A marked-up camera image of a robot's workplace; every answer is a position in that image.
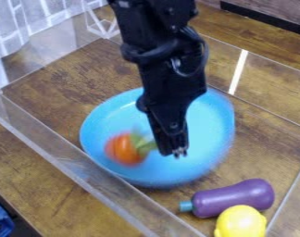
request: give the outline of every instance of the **yellow toy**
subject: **yellow toy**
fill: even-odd
[[[231,206],[216,219],[214,237],[265,237],[266,218],[250,206]]]

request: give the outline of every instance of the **black robotic arm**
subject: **black robotic arm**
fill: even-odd
[[[146,113],[158,150],[187,154],[186,111],[206,92],[208,47],[187,25],[198,14],[192,0],[108,0],[123,38],[123,58],[135,63]]]

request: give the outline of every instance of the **plastic toy vegetable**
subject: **plastic toy vegetable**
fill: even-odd
[[[250,206],[231,206],[218,217],[214,237],[265,237],[266,218]]]
[[[152,140],[147,141],[136,132],[123,132],[108,139],[104,152],[122,165],[135,166],[154,149],[156,144]]]
[[[262,179],[251,179],[224,188],[196,192],[190,201],[179,203],[179,211],[191,211],[198,218],[210,218],[235,205],[265,210],[273,203],[274,190],[270,183]]]

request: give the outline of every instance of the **purple object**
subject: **purple object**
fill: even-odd
[[[270,183],[251,179],[224,188],[196,192],[190,201],[179,203],[179,211],[191,211],[198,218],[210,218],[235,205],[247,205],[261,211],[270,208],[273,203],[274,189]]]

